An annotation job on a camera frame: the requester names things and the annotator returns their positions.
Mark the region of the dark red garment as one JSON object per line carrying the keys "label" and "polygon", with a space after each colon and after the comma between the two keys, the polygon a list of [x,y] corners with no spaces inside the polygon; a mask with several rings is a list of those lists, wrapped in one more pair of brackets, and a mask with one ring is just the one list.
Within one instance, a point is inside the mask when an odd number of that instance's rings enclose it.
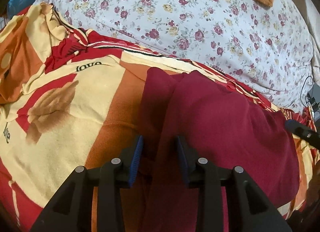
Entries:
{"label": "dark red garment", "polygon": [[144,146],[137,181],[121,193],[127,231],[194,231],[197,190],[183,181],[176,150],[185,138],[216,166],[242,166],[275,207],[299,188],[295,142],[281,112],[270,112],[198,71],[147,72],[138,131]]}

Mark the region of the white floral quilt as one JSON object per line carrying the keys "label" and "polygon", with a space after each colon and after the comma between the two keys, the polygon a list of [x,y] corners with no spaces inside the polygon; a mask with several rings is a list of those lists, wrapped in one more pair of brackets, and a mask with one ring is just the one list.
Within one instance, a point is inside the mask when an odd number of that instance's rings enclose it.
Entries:
{"label": "white floral quilt", "polygon": [[191,59],[300,112],[312,80],[311,35],[292,0],[37,0],[71,25]]}

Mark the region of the red orange cream bedsheet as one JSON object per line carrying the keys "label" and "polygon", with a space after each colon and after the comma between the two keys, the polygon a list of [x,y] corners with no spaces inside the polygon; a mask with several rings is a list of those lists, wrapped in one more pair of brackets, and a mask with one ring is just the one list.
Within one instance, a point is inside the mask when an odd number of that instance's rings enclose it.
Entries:
{"label": "red orange cream bedsheet", "polygon": [[[198,71],[270,112],[313,127],[233,77],[68,24],[52,5],[32,5],[1,31],[1,212],[29,231],[77,167],[98,168],[132,145],[147,72]],[[299,188],[276,207],[283,218],[319,199],[319,151],[293,135]]]}

